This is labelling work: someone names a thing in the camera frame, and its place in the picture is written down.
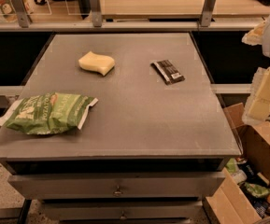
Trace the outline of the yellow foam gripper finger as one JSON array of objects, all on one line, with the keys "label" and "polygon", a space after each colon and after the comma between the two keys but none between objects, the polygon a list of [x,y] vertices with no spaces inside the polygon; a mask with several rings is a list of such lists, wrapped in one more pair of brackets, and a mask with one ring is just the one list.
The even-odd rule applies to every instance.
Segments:
[{"label": "yellow foam gripper finger", "polygon": [[254,74],[242,120],[247,125],[260,124],[270,116],[270,66],[259,67]]}]

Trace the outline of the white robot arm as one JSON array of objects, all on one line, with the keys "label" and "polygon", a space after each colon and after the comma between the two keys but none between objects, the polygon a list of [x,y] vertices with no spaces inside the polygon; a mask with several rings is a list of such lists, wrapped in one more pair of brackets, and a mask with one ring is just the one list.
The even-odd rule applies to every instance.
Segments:
[{"label": "white robot arm", "polygon": [[[261,45],[263,55],[270,58],[270,15],[246,33],[242,42],[251,46]],[[248,125],[257,125],[270,116],[270,66],[259,68],[254,74],[251,94],[245,104],[242,120]]]}]

